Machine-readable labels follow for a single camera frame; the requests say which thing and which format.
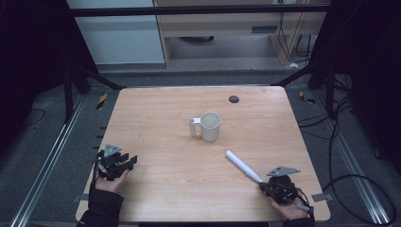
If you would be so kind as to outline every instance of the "black horizontal bar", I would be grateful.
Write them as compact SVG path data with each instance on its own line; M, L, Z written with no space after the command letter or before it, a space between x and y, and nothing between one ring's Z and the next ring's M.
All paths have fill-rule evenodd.
M307 5L234 5L234 6L195 6L195 7L154 7L154 8L115 8L115 9L69 9L50 10L47 13L73 17L135 16L135 15L175 15L175 14L217 14L217 13L261 13L261 12L318 12L347 6L330 4Z

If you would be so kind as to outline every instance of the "white panel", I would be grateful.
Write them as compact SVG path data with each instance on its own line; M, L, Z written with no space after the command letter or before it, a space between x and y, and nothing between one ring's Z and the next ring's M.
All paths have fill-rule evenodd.
M67 0L71 9L153 7L151 0ZM78 26L96 64L163 63L155 16L81 17Z

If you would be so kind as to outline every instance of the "white tube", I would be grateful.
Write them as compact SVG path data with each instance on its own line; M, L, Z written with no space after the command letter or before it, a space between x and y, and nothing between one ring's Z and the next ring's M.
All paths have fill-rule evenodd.
M250 178L258 183L262 183L263 180L257 175L253 169L251 169L248 165L246 165L242 160L240 160L235 154L233 154L230 150L227 150L226 157L230 159L236 166L238 166L242 171L244 171Z

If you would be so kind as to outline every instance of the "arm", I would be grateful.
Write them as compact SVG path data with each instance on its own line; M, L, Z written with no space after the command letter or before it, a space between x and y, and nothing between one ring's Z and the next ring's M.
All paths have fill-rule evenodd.
M284 218L283 227L315 227L315 221L308 216L308 213L299 209L295 204L279 205L274 199L268 197L270 205L276 209ZM301 200L296 198L296 204L302 204Z
M89 192L89 209L83 214L77 227L117 227L124 198L118 193L127 178L126 170L112 182L97 178L95 188Z

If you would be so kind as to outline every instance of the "mug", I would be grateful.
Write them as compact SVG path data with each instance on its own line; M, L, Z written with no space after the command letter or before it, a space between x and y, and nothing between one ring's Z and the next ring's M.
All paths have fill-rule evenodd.
M221 118L217 113L204 113L200 118L190 118L188 122L193 137L196 136L195 125L199 124L200 134L204 141L213 142L218 139Z

